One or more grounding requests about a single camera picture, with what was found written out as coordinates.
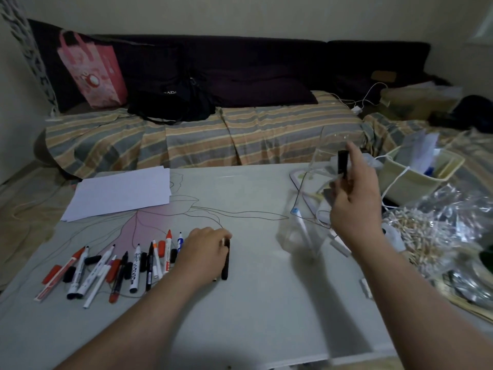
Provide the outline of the person's left hand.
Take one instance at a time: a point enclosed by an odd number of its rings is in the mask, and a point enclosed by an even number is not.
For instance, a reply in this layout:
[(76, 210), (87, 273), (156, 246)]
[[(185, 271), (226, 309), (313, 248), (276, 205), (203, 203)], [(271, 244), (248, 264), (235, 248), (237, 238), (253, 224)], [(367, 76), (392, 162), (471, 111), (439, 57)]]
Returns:
[(178, 277), (179, 284), (190, 292), (196, 292), (212, 282), (206, 280), (204, 233), (205, 228), (195, 228), (189, 233), (172, 270)]

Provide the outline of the white pen with blue tip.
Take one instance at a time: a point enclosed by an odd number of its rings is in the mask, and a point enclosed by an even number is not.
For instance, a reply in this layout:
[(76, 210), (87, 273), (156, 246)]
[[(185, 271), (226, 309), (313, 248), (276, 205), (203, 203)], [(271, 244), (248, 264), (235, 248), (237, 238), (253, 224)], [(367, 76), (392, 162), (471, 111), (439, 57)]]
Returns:
[(294, 217), (294, 220), (295, 220), (295, 222), (296, 222), (296, 224), (300, 230), (301, 236), (302, 236), (306, 246), (311, 247), (312, 246), (311, 238), (310, 238), (310, 235), (308, 233), (307, 227), (305, 225), (305, 221), (304, 221), (303, 217), (301, 216), (301, 212), (300, 212), (299, 208), (295, 206), (291, 210), (291, 215)]

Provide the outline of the white papers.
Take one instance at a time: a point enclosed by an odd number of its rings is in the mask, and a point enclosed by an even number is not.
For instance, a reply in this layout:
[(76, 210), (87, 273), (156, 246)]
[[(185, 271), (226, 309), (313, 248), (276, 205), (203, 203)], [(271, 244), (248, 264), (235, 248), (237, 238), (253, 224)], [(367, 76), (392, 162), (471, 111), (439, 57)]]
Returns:
[(430, 175), (441, 152), (437, 147), (439, 137), (439, 133), (427, 133), (425, 130), (405, 136), (393, 161), (416, 173)]

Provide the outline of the dark purple pillow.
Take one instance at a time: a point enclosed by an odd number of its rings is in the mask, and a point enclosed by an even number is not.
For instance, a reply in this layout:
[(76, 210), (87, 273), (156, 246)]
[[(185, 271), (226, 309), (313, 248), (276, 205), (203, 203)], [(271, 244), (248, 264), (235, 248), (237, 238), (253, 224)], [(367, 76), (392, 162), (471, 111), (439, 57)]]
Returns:
[(205, 86), (219, 107), (316, 105), (317, 98), (287, 66), (204, 71)]

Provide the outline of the black bag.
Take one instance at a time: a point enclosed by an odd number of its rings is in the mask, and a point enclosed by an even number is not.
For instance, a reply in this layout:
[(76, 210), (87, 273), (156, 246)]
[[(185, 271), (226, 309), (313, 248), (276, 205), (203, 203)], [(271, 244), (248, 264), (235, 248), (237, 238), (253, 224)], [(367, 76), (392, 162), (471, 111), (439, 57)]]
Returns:
[(215, 113), (213, 97), (199, 80), (180, 75), (170, 80), (130, 81), (127, 112), (155, 124), (206, 120)]

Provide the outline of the brown cardboard box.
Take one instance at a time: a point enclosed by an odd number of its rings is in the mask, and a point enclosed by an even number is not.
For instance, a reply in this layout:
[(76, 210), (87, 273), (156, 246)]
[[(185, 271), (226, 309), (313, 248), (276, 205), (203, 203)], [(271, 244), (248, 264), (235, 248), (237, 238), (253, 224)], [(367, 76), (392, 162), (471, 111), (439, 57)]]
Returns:
[(434, 112), (450, 112), (463, 98), (462, 87), (429, 84), (383, 89), (377, 112), (391, 120), (427, 120)]

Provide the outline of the black cloth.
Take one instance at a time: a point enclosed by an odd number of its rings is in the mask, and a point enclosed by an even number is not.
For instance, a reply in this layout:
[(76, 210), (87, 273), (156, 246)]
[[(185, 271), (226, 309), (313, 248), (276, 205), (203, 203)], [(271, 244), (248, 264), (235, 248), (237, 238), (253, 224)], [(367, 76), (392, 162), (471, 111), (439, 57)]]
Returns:
[(464, 97), (450, 112), (433, 111), (428, 123), (454, 130), (476, 129), (493, 134), (493, 101), (478, 95)]

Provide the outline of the plastic bag of wooden clothespins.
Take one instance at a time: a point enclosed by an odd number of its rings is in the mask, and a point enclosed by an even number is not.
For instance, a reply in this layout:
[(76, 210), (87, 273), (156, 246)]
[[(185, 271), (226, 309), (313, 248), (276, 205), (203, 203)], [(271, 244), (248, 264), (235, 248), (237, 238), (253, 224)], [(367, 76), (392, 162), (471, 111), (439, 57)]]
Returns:
[(450, 183), (435, 192), (383, 213), (383, 223), (399, 233), (398, 251), (425, 279), (450, 271), (462, 251), (479, 250), (493, 231), (493, 194)]

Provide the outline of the dark sofa backrest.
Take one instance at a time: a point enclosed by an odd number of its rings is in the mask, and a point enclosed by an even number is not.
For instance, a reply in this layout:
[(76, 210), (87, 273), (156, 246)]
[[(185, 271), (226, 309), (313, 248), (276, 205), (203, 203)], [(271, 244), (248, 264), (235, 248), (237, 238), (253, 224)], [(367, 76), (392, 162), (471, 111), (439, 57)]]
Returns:
[[(29, 19), (28, 22), (55, 92), (59, 111), (65, 113), (87, 102), (58, 55), (62, 29), (35, 20)], [(164, 81), (180, 75), (194, 77), (207, 90), (205, 70), (271, 65), (290, 67), (310, 91), (333, 93), (340, 99), (350, 100), (363, 99), (370, 92), (372, 97), (367, 96), (366, 100), (379, 102), (384, 80), (372, 80), (372, 74), (378, 71), (396, 74), (394, 81), (385, 82), (389, 88), (432, 80), (424, 72), (431, 47), (423, 42), (79, 35), (86, 43), (113, 47), (128, 93), (132, 80)], [(128, 98), (124, 106), (127, 109)]]

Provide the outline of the clear plastic container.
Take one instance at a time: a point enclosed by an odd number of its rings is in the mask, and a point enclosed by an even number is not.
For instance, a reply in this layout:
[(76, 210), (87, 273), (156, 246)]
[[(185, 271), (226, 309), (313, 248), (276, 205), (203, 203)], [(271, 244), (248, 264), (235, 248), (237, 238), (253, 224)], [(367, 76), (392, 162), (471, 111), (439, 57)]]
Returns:
[[(348, 142), (363, 147), (364, 132), (359, 129), (330, 131), (328, 126), (323, 127), (307, 167), (290, 173), (296, 193), (287, 204), (290, 219), (286, 226), (286, 235), (281, 242), (286, 251), (290, 253), (304, 251), (307, 255), (317, 257), (323, 244), (328, 244), (334, 245), (345, 256), (350, 254), (348, 248), (337, 238), (330, 222), (333, 205), (330, 183), (341, 177), (337, 174), (337, 152), (347, 150)], [(312, 242), (311, 247), (306, 246), (291, 215), (291, 210), (295, 206), (299, 208), (305, 221)]]

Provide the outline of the cream plastic basket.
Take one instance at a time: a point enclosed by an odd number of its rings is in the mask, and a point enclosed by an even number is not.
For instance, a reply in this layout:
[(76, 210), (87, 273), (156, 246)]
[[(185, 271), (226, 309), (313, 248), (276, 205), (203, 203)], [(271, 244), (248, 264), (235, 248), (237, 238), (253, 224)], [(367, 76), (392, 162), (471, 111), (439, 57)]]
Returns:
[(384, 155), (384, 165), (378, 173), (381, 197), (397, 205), (405, 205), (411, 201), (434, 193), (440, 186), (449, 182), (451, 177), (464, 164), (465, 158), (447, 149), (441, 149), (436, 160), (434, 172), (438, 177), (416, 173), (393, 161), (400, 147)]

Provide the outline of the striped bed sheet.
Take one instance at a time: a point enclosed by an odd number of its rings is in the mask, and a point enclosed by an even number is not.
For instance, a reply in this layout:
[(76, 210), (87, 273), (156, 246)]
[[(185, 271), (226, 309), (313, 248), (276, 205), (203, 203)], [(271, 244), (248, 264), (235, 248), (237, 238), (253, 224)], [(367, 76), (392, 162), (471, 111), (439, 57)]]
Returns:
[(439, 132), (439, 145), (465, 158), (453, 179), (493, 194), (493, 135), (429, 126), (423, 120), (390, 120), (374, 112), (358, 118), (327, 92), (315, 105), (218, 108), (206, 120), (155, 124), (124, 109), (62, 116), (45, 130), (54, 162), (80, 179), (97, 173), (154, 166), (224, 167), (309, 162), (322, 131), (361, 132), (367, 150), (384, 155), (404, 136)]

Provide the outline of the person's left forearm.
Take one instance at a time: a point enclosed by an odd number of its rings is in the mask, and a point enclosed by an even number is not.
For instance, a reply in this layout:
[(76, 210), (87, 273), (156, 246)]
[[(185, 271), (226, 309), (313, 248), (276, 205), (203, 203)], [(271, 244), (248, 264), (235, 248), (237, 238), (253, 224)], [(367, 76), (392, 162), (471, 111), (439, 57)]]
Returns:
[(155, 370), (178, 317), (199, 288), (190, 273), (174, 269), (54, 370)]

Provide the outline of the person's right forearm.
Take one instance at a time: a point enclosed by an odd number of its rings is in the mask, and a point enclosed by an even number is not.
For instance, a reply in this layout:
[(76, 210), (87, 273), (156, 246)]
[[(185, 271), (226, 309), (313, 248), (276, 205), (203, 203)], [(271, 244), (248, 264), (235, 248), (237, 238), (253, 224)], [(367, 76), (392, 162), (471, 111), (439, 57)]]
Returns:
[(398, 255), (381, 230), (351, 247), (405, 370), (493, 370), (493, 341)]

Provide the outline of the person's right hand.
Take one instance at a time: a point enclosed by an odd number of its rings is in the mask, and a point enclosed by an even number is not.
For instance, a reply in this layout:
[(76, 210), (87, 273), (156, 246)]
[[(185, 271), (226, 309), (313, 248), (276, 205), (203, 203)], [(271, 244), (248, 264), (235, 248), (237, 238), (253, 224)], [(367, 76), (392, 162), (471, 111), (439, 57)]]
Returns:
[(353, 180), (350, 202), (333, 206), (331, 227), (356, 257), (367, 245), (384, 240), (381, 229), (381, 196), (375, 169), (367, 164), (359, 148), (348, 142), (351, 167), (347, 177)]

